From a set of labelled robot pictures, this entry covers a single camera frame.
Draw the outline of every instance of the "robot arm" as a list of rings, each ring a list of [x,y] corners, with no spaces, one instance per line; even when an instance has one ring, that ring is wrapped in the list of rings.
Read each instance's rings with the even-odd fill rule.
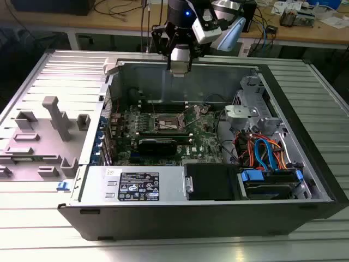
[[[230,0],[169,0],[165,25],[152,27],[157,52],[168,57],[167,69],[183,75],[211,46],[230,51],[245,24],[245,18],[237,19],[241,9]]]

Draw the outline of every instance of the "black plastic cover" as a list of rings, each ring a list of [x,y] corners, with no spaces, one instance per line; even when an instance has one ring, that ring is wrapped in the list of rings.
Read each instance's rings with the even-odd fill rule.
[[[236,167],[232,164],[198,163],[184,166],[185,177],[192,180],[194,191],[189,200],[240,200]]]

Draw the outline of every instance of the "table leg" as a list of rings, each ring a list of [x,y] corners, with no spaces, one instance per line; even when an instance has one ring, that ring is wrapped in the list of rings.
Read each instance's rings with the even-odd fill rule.
[[[74,30],[66,32],[72,50],[80,50],[79,40]]]
[[[253,38],[244,38],[240,47],[239,56],[247,57],[250,52],[251,45],[255,42]]]

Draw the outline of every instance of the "metal slotted surface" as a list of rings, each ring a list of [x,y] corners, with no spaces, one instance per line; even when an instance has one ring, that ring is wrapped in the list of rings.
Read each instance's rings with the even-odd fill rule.
[[[104,82],[103,62],[114,55],[112,52],[84,51],[56,51],[48,55],[38,68],[39,73],[33,77],[28,92],[21,95],[1,129],[16,127],[9,116],[15,115],[12,111],[18,106],[39,110],[36,106],[48,93],[57,94],[60,109],[67,110],[72,116],[90,112],[92,107],[89,106],[98,98],[99,84]],[[208,59],[269,65],[349,196],[349,119],[341,109],[345,106],[338,103],[340,99],[336,93],[309,65],[297,60]],[[75,110],[70,108],[73,102]],[[62,256],[122,262],[349,261],[349,209],[330,219],[307,223],[289,236],[89,242],[82,239],[56,210],[57,204],[67,201],[69,194],[57,193],[55,187],[55,182],[0,183],[0,256],[3,261],[28,257],[35,261],[47,261],[48,258],[62,261]]]

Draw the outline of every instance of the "electronic equipment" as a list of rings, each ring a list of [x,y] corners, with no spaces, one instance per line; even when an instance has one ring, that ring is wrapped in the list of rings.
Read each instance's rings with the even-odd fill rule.
[[[280,18],[280,25],[286,27],[292,26],[306,26],[313,27],[315,23],[315,16],[310,9],[302,9],[296,11],[294,9],[285,8],[284,13]]]
[[[230,51],[246,24],[241,3],[240,0],[213,3],[210,0],[169,0],[165,25],[152,27],[154,46],[158,54],[167,57],[167,70],[175,76],[183,76],[191,70],[193,59],[206,55],[211,45]],[[246,9],[251,19],[251,6]]]
[[[176,78],[161,55],[118,53],[104,72],[71,198],[58,206],[83,238],[288,234],[348,205],[259,60],[205,57]]]
[[[11,0],[17,11],[88,15],[95,0]]]
[[[233,18],[236,13],[235,11],[238,10],[240,4],[242,5],[241,16],[246,19],[242,32],[248,32],[257,8],[257,3],[254,0],[234,0],[233,2],[230,0],[216,0],[212,2],[213,9],[218,19],[225,18],[227,20]]]

